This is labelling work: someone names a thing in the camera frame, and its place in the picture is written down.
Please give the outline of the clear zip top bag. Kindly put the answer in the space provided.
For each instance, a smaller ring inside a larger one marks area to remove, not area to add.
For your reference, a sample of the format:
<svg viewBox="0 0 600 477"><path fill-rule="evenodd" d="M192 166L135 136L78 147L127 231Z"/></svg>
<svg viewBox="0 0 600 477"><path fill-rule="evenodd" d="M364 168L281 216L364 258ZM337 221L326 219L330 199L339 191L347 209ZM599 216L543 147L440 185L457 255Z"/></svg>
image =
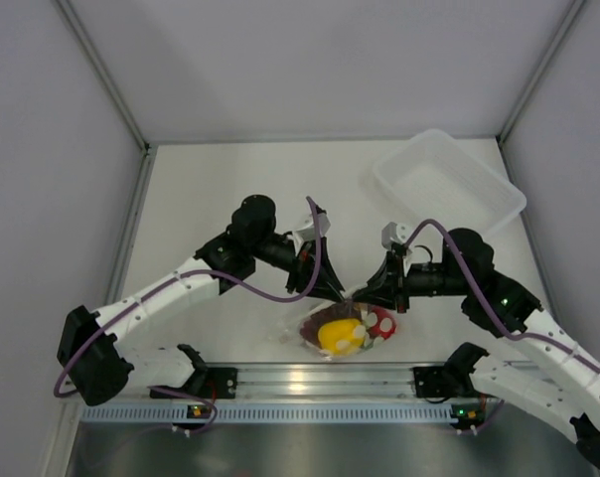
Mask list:
<svg viewBox="0 0 600 477"><path fill-rule="evenodd" d="M285 316L269 339L300 347L324 361L340 361L381 346L398 328L390 311L348 298L323 301Z"/></svg>

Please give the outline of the purple fake grapes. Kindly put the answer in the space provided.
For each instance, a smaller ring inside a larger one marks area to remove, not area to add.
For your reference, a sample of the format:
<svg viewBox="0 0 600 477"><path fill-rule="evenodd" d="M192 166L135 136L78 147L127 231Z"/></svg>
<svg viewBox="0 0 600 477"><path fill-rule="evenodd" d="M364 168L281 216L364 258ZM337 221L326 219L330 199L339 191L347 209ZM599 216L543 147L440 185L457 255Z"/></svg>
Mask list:
<svg viewBox="0 0 600 477"><path fill-rule="evenodd" d="M333 303L330 306L315 310L305 318L299 328L299 335L314 346L319 345L319 330L326 324L349 318L361 318L360 309L352 302Z"/></svg>

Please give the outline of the yellow fake bell pepper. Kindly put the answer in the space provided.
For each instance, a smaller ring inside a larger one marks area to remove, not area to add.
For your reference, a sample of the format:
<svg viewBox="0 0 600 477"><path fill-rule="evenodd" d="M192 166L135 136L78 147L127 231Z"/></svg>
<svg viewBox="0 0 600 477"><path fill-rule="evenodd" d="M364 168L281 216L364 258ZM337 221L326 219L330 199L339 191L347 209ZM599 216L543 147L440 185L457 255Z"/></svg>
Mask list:
<svg viewBox="0 0 600 477"><path fill-rule="evenodd" d="M331 322L318 333L320 349L330 356L349 356L358 352L366 336L365 325L356 318Z"/></svg>

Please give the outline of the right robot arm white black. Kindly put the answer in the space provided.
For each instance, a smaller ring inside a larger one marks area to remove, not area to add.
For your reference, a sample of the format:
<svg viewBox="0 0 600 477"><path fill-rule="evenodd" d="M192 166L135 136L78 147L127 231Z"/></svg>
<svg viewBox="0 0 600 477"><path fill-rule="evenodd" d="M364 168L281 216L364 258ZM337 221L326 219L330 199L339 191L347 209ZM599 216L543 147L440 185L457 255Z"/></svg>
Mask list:
<svg viewBox="0 0 600 477"><path fill-rule="evenodd" d="M464 343L443 365L450 390L516 406L560 432L600 470L600 362L536 296L496 271L494 250L477 232L430 224L443 237L441 260L412 262L414 239L401 238L398 224L391 223L382 232L384 261L354 300L403 313L415 297L462 297L461 310L471 323L516 349L548 379L532 378L493 352Z"/></svg>

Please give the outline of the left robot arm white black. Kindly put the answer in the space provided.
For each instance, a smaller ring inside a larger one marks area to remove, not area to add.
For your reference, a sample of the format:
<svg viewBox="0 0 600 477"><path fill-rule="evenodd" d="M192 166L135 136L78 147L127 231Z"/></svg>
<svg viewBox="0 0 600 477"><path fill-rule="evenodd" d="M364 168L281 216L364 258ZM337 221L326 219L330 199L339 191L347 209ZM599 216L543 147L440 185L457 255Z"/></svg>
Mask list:
<svg viewBox="0 0 600 477"><path fill-rule="evenodd" d="M93 311L85 306L66 318L57 351L63 370L54 395L81 397L88 406L125 392L153 396L199 395L209 368L187 344L142 351L137 342L195 306L235 287L276 303L305 297L343 300L343 285L327 252L330 226L324 209L308 203L309 216L285 234L276 230L276 205L264 195L245 198L224 232L157 282Z"/></svg>

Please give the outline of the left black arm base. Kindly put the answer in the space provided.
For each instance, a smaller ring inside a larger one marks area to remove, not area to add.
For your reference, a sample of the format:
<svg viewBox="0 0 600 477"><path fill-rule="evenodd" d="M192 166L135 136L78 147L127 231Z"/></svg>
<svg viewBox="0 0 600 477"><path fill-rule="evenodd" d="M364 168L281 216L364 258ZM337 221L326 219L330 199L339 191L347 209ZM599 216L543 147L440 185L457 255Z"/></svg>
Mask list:
<svg viewBox="0 0 600 477"><path fill-rule="evenodd" d="M208 400L234 399L237 374L237 368L233 367L211 367L205 370L196 370L181 387L166 387L166 390Z"/></svg>

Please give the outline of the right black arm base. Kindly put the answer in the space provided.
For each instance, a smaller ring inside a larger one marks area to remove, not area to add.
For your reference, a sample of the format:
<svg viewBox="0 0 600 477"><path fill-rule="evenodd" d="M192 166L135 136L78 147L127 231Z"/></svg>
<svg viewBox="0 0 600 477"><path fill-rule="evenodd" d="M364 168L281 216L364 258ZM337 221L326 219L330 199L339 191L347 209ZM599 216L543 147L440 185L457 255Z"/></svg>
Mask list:
<svg viewBox="0 0 600 477"><path fill-rule="evenodd" d="M412 372L414 391L418 398L438 403L458 396L444 375L442 366L414 367Z"/></svg>

